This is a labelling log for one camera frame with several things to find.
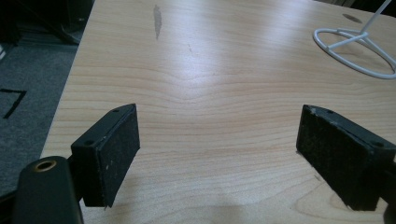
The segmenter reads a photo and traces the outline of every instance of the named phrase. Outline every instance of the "wood grain surface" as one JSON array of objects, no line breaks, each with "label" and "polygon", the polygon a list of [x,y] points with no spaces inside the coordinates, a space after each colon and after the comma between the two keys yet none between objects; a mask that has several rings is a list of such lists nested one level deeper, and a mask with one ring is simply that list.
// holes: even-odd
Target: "wood grain surface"
[{"label": "wood grain surface", "polygon": [[[361,28],[343,14],[372,15],[310,0],[96,0],[42,156],[70,156],[108,110],[136,103],[141,149],[112,208],[81,204],[86,223],[384,223],[386,203],[348,209],[296,153],[304,104],[396,143],[396,82],[312,38]],[[369,32],[396,56],[396,19]],[[358,44],[338,50],[391,71]]]}]

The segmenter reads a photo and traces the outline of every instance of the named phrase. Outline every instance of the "wooden table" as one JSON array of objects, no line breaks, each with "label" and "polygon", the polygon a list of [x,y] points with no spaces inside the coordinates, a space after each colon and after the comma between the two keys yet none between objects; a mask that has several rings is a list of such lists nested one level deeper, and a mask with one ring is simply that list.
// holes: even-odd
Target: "wooden table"
[{"label": "wooden table", "polygon": [[[346,208],[296,153],[304,104],[396,143],[396,82],[312,38],[361,28],[343,14],[372,15],[310,0],[97,0],[42,156],[70,156],[108,110],[136,103],[141,149],[112,208],[82,205],[86,223],[384,223],[386,203]],[[392,56],[395,24],[381,16],[370,30]],[[339,51],[390,70],[358,44]]]}]

